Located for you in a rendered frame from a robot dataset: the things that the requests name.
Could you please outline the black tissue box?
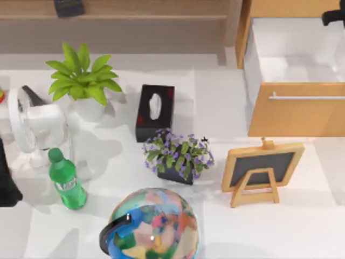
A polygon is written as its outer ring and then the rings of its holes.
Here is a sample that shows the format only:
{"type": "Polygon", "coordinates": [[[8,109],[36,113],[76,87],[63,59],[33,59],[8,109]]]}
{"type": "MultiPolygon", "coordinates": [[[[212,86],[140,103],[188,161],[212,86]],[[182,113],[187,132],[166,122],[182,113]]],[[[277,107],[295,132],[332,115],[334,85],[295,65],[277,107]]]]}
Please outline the black tissue box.
{"type": "Polygon", "coordinates": [[[173,86],[142,85],[135,125],[137,142],[145,142],[155,137],[157,130],[172,127],[174,103],[173,86]]]}

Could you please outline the purple flowers in black pot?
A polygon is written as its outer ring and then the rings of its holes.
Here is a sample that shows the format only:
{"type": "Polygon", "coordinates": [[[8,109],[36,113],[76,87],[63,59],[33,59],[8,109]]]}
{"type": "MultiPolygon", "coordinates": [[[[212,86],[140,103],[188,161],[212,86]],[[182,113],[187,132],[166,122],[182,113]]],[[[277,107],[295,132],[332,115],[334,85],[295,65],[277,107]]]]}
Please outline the purple flowers in black pot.
{"type": "Polygon", "coordinates": [[[142,149],[146,168],[161,179],[185,185],[193,185],[215,163],[207,138],[178,135],[170,128],[158,129],[143,142],[142,149]]]}

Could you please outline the wooden framed blackboard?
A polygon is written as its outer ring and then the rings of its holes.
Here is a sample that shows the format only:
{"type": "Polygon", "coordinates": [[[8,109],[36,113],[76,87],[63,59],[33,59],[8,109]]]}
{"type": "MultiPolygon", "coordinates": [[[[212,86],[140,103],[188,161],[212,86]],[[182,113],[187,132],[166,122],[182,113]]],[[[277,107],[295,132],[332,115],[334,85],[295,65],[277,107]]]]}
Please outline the wooden framed blackboard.
{"type": "Polygon", "coordinates": [[[247,203],[279,203],[278,187],[288,185],[305,151],[300,142],[277,145],[261,140],[261,146],[227,153],[221,189],[232,193],[232,208],[247,203]]]}

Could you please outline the colourful globe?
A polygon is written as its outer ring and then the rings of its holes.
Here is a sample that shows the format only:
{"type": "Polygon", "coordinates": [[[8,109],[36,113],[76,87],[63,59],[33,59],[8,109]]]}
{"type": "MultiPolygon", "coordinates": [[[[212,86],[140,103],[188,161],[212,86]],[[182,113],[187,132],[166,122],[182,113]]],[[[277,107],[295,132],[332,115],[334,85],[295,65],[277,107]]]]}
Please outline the colourful globe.
{"type": "Polygon", "coordinates": [[[191,205],[157,187],[126,196],[99,234],[99,247],[110,259],[196,259],[199,243],[191,205]]]}

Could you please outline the green plant in white pot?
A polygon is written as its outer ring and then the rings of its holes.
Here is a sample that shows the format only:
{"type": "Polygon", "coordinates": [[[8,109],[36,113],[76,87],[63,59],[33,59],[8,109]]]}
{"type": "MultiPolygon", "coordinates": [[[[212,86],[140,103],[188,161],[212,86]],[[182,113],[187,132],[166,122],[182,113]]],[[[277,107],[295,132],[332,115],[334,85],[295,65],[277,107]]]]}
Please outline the green plant in white pot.
{"type": "Polygon", "coordinates": [[[75,50],[69,43],[62,43],[64,61],[48,60],[46,65],[55,69],[51,74],[53,83],[49,87],[52,100],[69,96],[75,111],[86,121],[95,122],[102,118],[108,104],[105,89],[122,92],[118,75],[108,64],[109,54],[103,54],[91,61],[88,45],[82,43],[75,50]]]}

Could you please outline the green plastic bottle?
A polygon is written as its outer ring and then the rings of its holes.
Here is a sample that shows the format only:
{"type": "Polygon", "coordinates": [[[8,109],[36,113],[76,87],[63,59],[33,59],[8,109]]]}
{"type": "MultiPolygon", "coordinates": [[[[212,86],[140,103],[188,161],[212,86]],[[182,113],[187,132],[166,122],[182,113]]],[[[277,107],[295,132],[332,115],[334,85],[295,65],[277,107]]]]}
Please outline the green plastic bottle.
{"type": "Polygon", "coordinates": [[[82,208],[86,204],[87,194],[77,177],[74,163],[65,158],[58,147],[49,149],[48,158],[49,177],[64,206],[73,210],[82,208]]]}

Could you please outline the wooden open shelf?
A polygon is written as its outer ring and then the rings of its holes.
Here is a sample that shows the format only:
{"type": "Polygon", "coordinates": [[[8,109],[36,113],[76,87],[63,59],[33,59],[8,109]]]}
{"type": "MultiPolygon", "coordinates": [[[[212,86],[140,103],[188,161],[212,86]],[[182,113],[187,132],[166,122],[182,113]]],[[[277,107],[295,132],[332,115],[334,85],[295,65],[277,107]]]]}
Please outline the wooden open shelf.
{"type": "Polygon", "coordinates": [[[232,55],[243,0],[82,0],[59,18],[53,0],[0,0],[0,54],[60,54],[63,42],[92,54],[232,55]]]}

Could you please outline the pale wooden drawer front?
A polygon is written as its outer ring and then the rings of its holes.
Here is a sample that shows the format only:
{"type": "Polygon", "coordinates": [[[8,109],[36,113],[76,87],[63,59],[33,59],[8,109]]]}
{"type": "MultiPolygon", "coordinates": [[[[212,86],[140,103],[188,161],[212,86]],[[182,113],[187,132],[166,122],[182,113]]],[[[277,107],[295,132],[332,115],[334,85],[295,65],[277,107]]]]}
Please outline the pale wooden drawer front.
{"type": "Polygon", "coordinates": [[[268,100],[280,96],[345,96],[345,83],[261,83],[250,137],[345,137],[345,100],[268,100]]]}

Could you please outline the white desk fan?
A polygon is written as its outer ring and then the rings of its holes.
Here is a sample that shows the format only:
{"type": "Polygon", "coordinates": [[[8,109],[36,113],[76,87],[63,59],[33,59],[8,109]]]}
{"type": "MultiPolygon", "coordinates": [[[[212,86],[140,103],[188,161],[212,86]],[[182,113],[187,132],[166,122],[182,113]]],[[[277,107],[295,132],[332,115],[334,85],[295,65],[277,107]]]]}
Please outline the white desk fan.
{"type": "Polygon", "coordinates": [[[55,147],[66,158],[73,158],[67,117],[58,104],[48,103],[28,86],[22,86],[9,90],[7,106],[11,130],[24,166],[48,167],[48,151],[55,147]]]}

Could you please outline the open white drawer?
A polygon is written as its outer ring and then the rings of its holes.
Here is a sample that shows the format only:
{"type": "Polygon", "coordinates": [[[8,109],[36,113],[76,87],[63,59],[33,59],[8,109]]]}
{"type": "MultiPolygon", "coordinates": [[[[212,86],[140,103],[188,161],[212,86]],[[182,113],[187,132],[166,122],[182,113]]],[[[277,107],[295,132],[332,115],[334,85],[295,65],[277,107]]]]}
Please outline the open white drawer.
{"type": "Polygon", "coordinates": [[[345,83],[345,26],[324,26],[320,18],[254,18],[244,73],[251,105],[261,83],[345,83]]]}

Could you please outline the wooden cupboard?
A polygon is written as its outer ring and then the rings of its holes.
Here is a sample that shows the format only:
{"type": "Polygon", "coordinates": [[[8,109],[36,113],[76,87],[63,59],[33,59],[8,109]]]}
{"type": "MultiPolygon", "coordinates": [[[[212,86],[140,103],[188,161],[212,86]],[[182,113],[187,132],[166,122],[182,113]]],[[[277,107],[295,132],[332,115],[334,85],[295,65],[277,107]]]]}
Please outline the wooden cupboard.
{"type": "Polygon", "coordinates": [[[252,18],[317,18],[339,7],[340,0],[243,0],[234,46],[237,68],[243,68],[252,18]]]}

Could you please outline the dark book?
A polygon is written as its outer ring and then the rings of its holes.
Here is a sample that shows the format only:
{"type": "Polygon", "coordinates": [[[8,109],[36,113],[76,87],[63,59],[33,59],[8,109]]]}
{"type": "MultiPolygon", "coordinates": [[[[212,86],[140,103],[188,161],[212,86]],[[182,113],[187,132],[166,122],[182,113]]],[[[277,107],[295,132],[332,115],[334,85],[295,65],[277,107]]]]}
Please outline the dark book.
{"type": "Polygon", "coordinates": [[[53,0],[59,18],[76,17],[85,14],[82,0],[53,0]]]}

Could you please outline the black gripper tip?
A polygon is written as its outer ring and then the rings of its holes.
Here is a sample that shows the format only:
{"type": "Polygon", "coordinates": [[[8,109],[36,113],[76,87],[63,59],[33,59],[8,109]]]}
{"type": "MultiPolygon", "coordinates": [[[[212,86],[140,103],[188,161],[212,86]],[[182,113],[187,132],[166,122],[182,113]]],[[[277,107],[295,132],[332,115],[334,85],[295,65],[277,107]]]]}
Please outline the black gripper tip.
{"type": "Polygon", "coordinates": [[[3,140],[0,138],[0,207],[14,207],[22,199],[23,194],[11,176],[3,140]]]}

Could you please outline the black object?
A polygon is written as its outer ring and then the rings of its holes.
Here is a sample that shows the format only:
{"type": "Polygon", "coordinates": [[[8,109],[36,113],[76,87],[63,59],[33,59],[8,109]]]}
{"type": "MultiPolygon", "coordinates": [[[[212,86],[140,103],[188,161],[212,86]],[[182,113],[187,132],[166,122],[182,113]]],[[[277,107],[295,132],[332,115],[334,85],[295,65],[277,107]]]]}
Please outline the black object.
{"type": "Polygon", "coordinates": [[[322,23],[324,26],[328,26],[332,22],[343,22],[345,27],[345,11],[341,10],[330,10],[322,14],[322,23]]]}

